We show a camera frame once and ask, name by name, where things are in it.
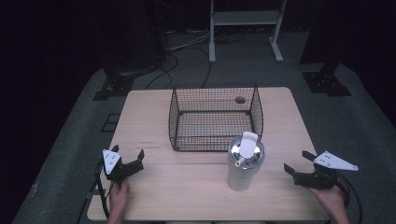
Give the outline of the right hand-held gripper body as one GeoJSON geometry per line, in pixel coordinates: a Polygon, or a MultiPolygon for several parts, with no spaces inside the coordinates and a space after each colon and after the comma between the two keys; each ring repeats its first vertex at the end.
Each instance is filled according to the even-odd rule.
{"type": "Polygon", "coordinates": [[[359,170],[359,166],[345,161],[329,151],[316,155],[313,162],[314,171],[310,174],[295,171],[294,184],[312,189],[331,189],[338,182],[337,172],[340,170],[359,170]]]}

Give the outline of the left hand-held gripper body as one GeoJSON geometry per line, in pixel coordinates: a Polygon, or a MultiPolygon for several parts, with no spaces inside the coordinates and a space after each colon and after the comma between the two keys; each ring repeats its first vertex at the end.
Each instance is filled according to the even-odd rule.
{"type": "Polygon", "coordinates": [[[127,177],[144,169],[143,161],[136,159],[129,163],[123,163],[119,152],[112,152],[107,149],[103,150],[103,159],[106,178],[119,185],[127,177]]]}

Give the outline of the white tumbler with lid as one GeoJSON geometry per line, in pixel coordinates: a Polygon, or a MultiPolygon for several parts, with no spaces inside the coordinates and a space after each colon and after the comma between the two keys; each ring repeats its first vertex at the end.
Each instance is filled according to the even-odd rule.
{"type": "Polygon", "coordinates": [[[236,137],[228,147],[229,187],[236,191],[247,190],[253,176],[260,171],[265,157],[265,147],[257,134],[243,132],[236,137]]]}

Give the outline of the black wire basket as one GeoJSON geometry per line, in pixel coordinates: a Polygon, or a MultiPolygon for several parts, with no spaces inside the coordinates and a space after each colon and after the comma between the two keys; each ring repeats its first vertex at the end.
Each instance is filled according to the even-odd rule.
{"type": "Polygon", "coordinates": [[[255,84],[173,88],[168,132],[178,152],[221,152],[244,132],[262,136],[264,115],[255,84]]]}

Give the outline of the person's right hand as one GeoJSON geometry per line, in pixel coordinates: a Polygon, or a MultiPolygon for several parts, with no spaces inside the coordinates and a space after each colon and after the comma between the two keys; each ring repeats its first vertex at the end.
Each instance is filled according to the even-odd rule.
{"type": "Polygon", "coordinates": [[[334,186],[331,189],[312,189],[311,192],[326,211],[332,224],[350,224],[343,192],[334,186]]]}

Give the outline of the person's left hand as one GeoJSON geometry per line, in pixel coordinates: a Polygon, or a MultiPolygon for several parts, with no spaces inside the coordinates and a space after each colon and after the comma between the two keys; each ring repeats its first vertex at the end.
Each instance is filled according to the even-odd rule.
{"type": "Polygon", "coordinates": [[[124,179],[121,184],[115,183],[109,192],[110,212],[107,224],[121,224],[128,204],[129,182],[124,179]]]}

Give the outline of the dark floor hatch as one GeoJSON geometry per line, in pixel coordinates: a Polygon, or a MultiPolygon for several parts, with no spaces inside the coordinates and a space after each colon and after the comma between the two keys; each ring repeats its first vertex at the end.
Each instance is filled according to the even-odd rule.
{"type": "Polygon", "coordinates": [[[102,126],[102,133],[114,133],[120,120],[120,113],[110,113],[106,117],[106,121],[102,126]]]}

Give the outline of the black stand base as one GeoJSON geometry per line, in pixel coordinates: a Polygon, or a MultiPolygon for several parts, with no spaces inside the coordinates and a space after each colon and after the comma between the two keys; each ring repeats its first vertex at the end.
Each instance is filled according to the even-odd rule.
{"type": "Polygon", "coordinates": [[[330,97],[350,96],[351,93],[336,77],[339,62],[327,62],[319,71],[303,72],[303,77],[313,93],[326,93],[330,97]]]}
{"type": "Polygon", "coordinates": [[[105,101],[109,97],[126,96],[134,85],[134,80],[138,77],[150,74],[154,68],[149,69],[130,69],[130,68],[109,68],[105,67],[105,82],[94,96],[94,101],[105,101]]]}

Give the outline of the white metal desk frame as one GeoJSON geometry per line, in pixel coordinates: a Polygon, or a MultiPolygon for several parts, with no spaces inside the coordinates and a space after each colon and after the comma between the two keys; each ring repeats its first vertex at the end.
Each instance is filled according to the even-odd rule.
{"type": "Polygon", "coordinates": [[[281,0],[280,8],[277,10],[264,11],[216,11],[214,9],[215,0],[210,1],[210,25],[209,25],[209,44],[208,44],[208,60],[211,63],[216,61],[216,44],[215,44],[215,28],[220,26],[236,26],[236,25],[274,25],[275,30],[269,37],[269,43],[275,55],[276,61],[282,63],[284,61],[277,44],[281,24],[285,14],[286,4],[288,0],[281,0]]]}

